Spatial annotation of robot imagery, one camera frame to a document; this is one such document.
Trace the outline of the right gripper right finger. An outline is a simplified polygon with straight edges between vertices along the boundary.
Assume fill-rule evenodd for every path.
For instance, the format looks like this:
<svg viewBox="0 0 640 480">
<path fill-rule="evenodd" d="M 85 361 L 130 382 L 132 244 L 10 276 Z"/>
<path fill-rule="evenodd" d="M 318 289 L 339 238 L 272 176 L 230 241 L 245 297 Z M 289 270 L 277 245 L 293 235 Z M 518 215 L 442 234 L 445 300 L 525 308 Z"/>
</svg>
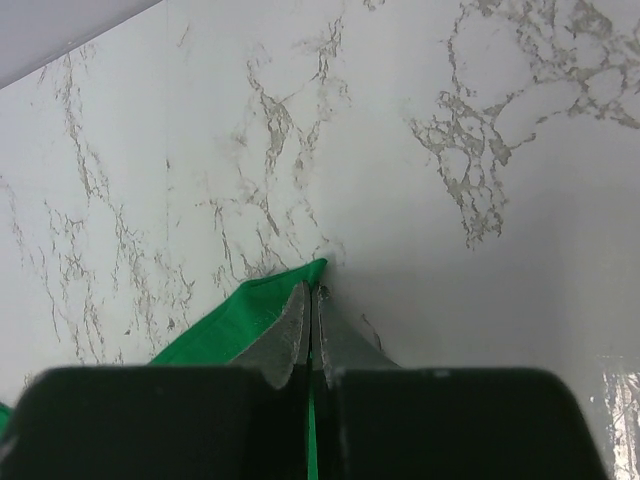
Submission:
<svg viewBox="0 0 640 480">
<path fill-rule="evenodd" d="M 603 479 L 569 388 L 535 368 L 402 368 L 311 297 L 314 479 Z"/>
</svg>

